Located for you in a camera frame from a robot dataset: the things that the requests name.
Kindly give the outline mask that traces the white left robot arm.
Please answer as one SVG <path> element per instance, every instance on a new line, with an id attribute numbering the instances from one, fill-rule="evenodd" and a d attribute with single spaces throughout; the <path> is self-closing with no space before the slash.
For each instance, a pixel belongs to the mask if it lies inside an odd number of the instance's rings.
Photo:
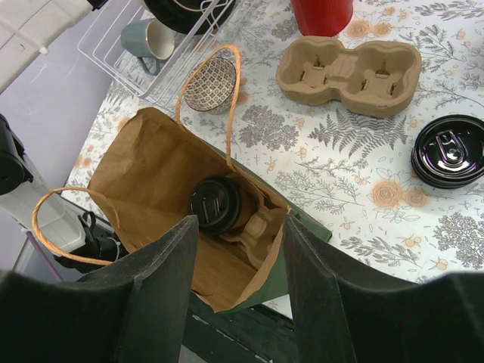
<path id="1" fill-rule="evenodd" d="M 65 184 L 108 86 L 76 46 L 87 1 L 1 3 L 1 115 L 48 183 Z"/>

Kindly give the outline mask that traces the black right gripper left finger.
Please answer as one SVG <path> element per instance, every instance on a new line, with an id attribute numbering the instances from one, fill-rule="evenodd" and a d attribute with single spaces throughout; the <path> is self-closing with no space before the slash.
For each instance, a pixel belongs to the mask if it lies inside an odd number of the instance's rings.
<path id="1" fill-rule="evenodd" d="M 198 221 L 78 281 L 1 274 L 3 362 L 176 362 L 191 293 Z"/>

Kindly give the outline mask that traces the black plastic cup lid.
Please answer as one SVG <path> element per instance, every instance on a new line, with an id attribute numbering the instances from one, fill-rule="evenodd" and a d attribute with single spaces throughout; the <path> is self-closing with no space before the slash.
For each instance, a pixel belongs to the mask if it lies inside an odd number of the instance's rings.
<path id="1" fill-rule="evenodd" d="M 239 187 L 220 175 L 198 182 L 188 201 L 188 212 L 197 216 L 200 230 L 207 234 L 222 234 L 233 229 L 241 208 Z"/>

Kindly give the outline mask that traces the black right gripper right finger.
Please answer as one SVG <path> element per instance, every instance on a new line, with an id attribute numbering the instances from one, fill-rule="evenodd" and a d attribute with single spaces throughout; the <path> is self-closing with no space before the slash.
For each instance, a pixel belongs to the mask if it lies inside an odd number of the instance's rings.
<path id="1" fill-rule="evenodd" d="M 483 360 L 482 274 L 411 283 L 353 259 L 291 216 L 282 245 L 301 362 Z"/>

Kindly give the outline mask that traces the green paper bag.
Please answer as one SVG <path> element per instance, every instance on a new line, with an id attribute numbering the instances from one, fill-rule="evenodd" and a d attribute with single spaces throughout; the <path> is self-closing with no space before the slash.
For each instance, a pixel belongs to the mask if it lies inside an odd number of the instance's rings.
<path id="1" fill-rule="evenodd" d="M 331 232 L 234 161 L 229 152 L 219 153 L 191 133 L 180 116 L 169 117 L 154 108 L 138 111 L 118 133 L 85 192 L 133 253 L 187 217 L 188 198 L 196 183 L 214 175 L 253 191 L 259 208 L 282 208 L 287 214 L 259 269 L 250 264 L 240 243 L 198 228 L 192 290 L 215 312 L 290 297 L 282 245 L 285 219 L 294 217 L 328 244 Z"/>

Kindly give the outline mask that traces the single brown pulp cup carrier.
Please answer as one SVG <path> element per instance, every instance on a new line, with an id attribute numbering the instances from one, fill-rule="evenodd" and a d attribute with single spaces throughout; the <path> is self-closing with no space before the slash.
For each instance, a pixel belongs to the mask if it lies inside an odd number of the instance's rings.
<path id="1" fill-rule="evenodd" d="M 287 211 L 261 206 L 240 231 L 221 234 L 221 239 L 240 243 L 250 264 L 259 269 L 265 261 Z"/>

